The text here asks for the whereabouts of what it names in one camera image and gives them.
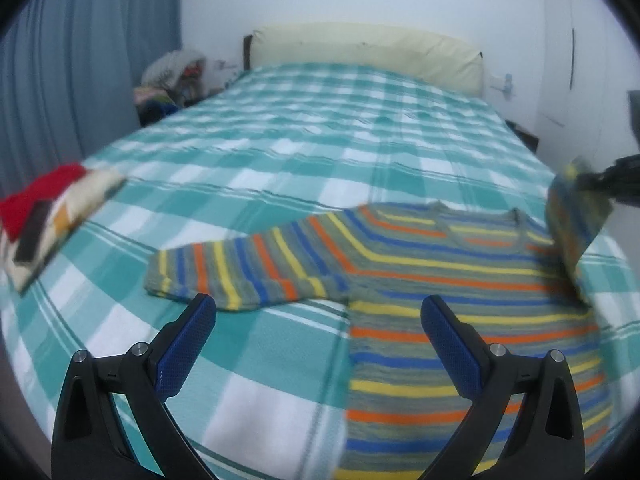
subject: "bed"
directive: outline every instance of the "bed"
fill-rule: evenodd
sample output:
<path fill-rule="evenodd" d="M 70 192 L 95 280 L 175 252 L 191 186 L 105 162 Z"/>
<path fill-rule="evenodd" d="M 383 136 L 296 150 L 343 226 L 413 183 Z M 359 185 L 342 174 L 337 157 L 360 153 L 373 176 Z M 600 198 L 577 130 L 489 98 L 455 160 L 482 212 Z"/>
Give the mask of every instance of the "bed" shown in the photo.
<path fill-rule="evenodd" d="M 2 336 L 22 394 L 49 437 L 75 350 L 122 353 L 184 308 L 143 290 L 156 249 L 367 202 L 517 207 L 543 224 L 553 178 L 481 99 L 331 63 L 255 68 L 219 96 L 114 142 L 85 164 L 112 166 L 128 181 L 23 297 L 0 274 Z M 580 265 L 600 341 L 568 359 L 604 368 L 613 406 L 583 412 L 594 420 L 587 437 L 609 429 L 589 448 L 591 464 L 636 400 L 630 326 L 640 308 L 633 274 L 606 234 Z M 345 307 L 329 301 L 221 312 L 167 406 L 220 478 L 330 478 L 344 446 L 348 338 Z M 117 397 L 138 458 L 158 471 Z"/>

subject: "neckline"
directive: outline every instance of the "neckline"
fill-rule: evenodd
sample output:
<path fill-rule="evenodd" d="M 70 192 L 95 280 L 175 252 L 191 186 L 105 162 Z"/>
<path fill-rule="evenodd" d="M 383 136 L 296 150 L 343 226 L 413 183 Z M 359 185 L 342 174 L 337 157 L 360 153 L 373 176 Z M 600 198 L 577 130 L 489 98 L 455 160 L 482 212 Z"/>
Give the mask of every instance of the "neckline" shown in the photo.
<path fill-rule="evenodd" d="M 507 247 L 494 246 L 491 248 L 484 248 L 482 246 L 471 244 L 466 241 L 465 237 L 457 234 L 450 228 L 448 222 L 446 222 L 446 220 L 442 218 L 443 215 L 447 214 L 454 217 L 466 216 L 468 218 L 477 219 L 479 222 L 482 222 L 482 220 L 512 222 L 514 224 L 515 230 L 518 232 L 518 237 L 513 244 Z M 526 214 L 515 207 L 513 209 L 505 211 L 504 213 L 481 213 L 461 209 L 452 209 L 446 204 L 443 204 L 442 202 L 437 200 L 436 202 L 432 202 L 428 205 L 428 215 L 430 216 L 430 219 L 435 222 L 436 227 L 447 235 L 447 238 L 453 240 L 456 245 L 464 247 L 465 249 L 468 249 L 475 253 L 481 253 L 483 252 L 483 249 L 485 252 L 491 251 L 492 253 L 500 254 L 520 253 L 522 252 L 527 241 Z"/>

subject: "blue gripper pad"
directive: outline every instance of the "blue gripper pad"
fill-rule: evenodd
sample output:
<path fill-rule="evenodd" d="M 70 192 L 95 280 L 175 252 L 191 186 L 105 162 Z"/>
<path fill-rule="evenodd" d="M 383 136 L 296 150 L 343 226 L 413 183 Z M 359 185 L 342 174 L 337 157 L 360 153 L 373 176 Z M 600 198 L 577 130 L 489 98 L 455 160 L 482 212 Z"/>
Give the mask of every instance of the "blue gripper pad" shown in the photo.
<path fill-rule="evenodd" d="M 420 310 L 422 329 L 429 337 L 460 397 L 475 400 L 482 391 L 480 365 L 438 306 L 438 301 L 448 310 L 439 296 L 424 298 Z"/>
<path fill-rule="evenodd" d="M 180 391 L 216 324 L 216 303 L 205 296 L 156 367 L 156 394 L 165 402 Z"/>

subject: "metal screw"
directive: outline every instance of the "metal screw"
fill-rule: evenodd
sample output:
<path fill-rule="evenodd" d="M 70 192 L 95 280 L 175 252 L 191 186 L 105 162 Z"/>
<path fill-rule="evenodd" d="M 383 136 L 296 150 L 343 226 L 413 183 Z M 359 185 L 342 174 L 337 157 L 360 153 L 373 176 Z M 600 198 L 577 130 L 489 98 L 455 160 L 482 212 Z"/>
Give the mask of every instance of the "metal screw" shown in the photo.
<path fill-rule="evenodd" d="M 149 348 L 149 345 L 146 343 L 136 343 L 131 347 L 131 353 L 133 355 L 141 356 L 146 353 L 148 348 Z"/>
<path fill-rule="evenodd" d="M 75 354 L 74 354 L 74 361 L 76 363 L 81 363 L 82 361 L 84 361 L 86 359 L 86 357 L 89 355 L 89 352 L 87 352 L 86 350 L 78 350 Z"/>
<path fill-rule="evenodd" d="M 551 358 L 556 363 L 561 363 L 562 361 L 564 361 L 564 355 L 559 350 L 552 350 L 551 352 L 549 352 L 549 355 L 551 355 Z"/>
<path fill-rule="evenodd" d="M 500 357 L 501 355 L 505 355 L 507 353 L 507 349 L 504 347 L 504 345 L 501 345 L 500 343 L 491 344 L 489 346 L 489 351 L 493 355 L 497 355 L 498 357 Z"/>

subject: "white wardrobe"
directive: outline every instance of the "white wardrobe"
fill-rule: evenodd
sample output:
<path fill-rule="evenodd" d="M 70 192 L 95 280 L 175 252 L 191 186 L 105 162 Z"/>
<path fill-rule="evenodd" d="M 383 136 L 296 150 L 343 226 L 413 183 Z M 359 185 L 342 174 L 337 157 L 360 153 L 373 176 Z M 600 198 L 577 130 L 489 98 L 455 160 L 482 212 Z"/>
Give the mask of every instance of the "white wardrobe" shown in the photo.
<path fill-rule="evenodd" d="M 638 153 L 627 91 L 640 89 L 640 54 L 604 0 L 545 0 L 539 158 L 559 171 L 578 155 L 601 171 Z M 640 276 L 640 209 L 616 206 L 607 227 Z"/>

